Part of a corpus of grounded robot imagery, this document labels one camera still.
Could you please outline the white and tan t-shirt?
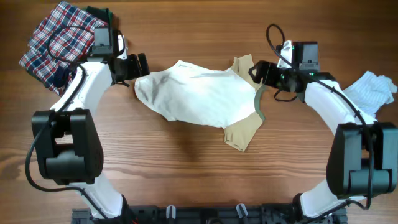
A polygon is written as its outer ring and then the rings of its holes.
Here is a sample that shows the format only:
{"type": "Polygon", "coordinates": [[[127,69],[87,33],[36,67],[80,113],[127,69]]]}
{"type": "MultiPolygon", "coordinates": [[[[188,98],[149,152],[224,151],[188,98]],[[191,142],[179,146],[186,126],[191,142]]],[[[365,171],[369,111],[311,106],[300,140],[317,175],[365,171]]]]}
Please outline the white and tan t-shirt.
{"type": "Polygon", "coordinates": [[[172,67],[140,77],[137,98],[167,121],[221,128],[224,142],[244,152],[265,121],[260,108],[265,86],[254,83],[250,54],[235,57],[226,70],[210,70],[179,60],[172,67]]]}

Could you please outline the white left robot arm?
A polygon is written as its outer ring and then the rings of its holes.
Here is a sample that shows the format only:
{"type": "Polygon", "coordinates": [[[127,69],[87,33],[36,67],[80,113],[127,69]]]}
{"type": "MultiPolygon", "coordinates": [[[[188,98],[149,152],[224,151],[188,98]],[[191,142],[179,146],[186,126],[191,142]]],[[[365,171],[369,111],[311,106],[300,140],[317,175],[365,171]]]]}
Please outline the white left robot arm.
{"type": "Polygon", "coordinates": [[[138,223],[124,195],[103,174],[103,148],[93,121],[105,91],[150,73],[144,53],[85,62],[62,98],[32,117],[34,140],[25,160],[30,185],[43,192],[73,190],[94,223],[138,223]]]}

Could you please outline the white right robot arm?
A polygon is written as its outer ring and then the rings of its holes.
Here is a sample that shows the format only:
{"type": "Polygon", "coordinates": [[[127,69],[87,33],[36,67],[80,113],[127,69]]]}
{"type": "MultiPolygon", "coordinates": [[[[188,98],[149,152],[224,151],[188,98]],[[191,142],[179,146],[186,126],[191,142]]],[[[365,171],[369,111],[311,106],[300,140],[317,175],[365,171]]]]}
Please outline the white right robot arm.
{"type": "Polygon", "coordinates": [[[395,190],[397,128],[361,111],[330,73],[260,61],[248,74],[255,83],[295,92],[334,135],[326,179],[294,199],[297,221],[311,222],[350,204],[367,210],[373,197],[395,190]]]}

